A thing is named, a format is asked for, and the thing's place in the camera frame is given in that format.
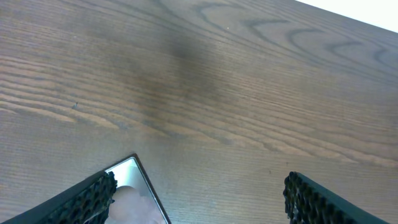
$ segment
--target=wooden table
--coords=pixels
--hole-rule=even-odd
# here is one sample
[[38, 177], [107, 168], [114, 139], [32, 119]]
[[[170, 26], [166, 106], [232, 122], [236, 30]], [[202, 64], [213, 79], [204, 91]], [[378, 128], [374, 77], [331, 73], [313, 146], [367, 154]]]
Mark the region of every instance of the wooden table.
[[398, 34], [289, 0], [0, 1], [0, 222], [135, 151], [174, 223], [398, 215]]

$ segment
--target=black textured grip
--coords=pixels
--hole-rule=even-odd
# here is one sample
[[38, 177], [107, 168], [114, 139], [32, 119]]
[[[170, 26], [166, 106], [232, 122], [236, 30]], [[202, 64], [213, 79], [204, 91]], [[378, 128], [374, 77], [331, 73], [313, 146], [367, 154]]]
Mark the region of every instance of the black textured grip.
[[3, 224], [103, 224], [116, 186], [114, 174], [101, 171]]
[[283, 195], [290, 223], [386, 223], [298, 172], [286, 177]]

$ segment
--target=table surface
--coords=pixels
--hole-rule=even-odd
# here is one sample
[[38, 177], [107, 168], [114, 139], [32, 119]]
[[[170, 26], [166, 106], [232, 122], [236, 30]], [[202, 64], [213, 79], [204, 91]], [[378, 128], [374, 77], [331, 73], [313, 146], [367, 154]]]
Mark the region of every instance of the table surface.
[[398, 34], [290, 0], [0, 2], [0, 222], [137, 152], [174, 223], [397, 223]]

